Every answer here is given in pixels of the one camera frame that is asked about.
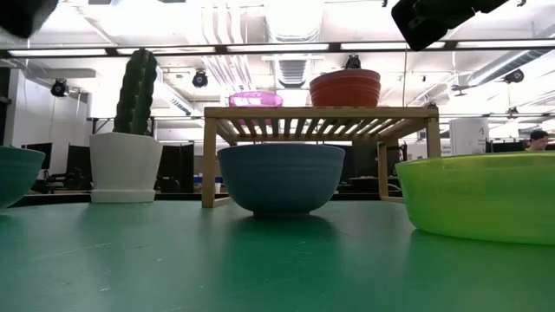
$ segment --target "cactus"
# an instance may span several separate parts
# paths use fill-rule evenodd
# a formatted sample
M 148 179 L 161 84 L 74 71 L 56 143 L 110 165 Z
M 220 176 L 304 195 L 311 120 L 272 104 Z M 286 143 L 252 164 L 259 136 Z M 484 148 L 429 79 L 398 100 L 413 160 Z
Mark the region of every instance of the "cactus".
M 157 66 L 150 51 L 139 49 L 131 55 L 120 90 L 114 132 L 147 134 Z

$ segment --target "ceiling light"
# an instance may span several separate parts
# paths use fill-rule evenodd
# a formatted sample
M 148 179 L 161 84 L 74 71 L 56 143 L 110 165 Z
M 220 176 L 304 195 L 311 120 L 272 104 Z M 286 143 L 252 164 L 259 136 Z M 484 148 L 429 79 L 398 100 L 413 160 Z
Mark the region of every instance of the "ceiling light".
M 281 43 L 228 46 L 228 52 L 295 52 L 295 51 L 325 51 L 330 47 L 327 43 Z
M 530 48 L 530 47 L 553 47 L 555 40 L 510 40 L 510 41 L 476 41 L 459 42 L 457 48 Z
M 442 49 L 444 42 L 434 42 L 427 49 Z M 380 49 L 409 49 L 406 42 L 360 42 L 342 43 L 341 50 L 380 50 Z
M 264 62 L 278 61 L 322 61 L 325 60 L 324 55 L 264 55 L 261 57 Z
M 117 49 L 118 53 L 121 55 L 131 55 L 134 51 L 138 49 L 128 48 L 128 49 Z M 182 48 L 149 48 L 150 52 L 155 55 L 171 55 L 171 54 L 194 54 L 203 53 L 210 54 L 216 52 L 214 47 L 182 47 Z
M 98 56 L 107 55 L 105 49 L 21 49 L 10 50 L 10 55 L 19 56 Z

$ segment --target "green table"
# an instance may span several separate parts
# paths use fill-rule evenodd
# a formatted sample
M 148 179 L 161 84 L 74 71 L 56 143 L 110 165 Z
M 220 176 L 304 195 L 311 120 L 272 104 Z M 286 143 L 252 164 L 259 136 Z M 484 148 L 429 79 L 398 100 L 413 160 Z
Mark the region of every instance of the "green table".
M 403 205 L 0 212 L 0 311 L 555 311 L 555 247 L 430 235 Z

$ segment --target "stacked bowls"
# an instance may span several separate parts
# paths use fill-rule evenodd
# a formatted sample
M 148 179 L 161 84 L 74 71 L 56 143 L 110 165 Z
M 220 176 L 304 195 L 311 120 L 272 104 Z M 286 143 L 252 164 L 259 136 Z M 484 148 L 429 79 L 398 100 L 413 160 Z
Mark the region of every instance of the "stacked bowls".
M 376 107 L 381 76 L 367 69 L 345 69 L 321 75 L 310 83 L 315 107 Z

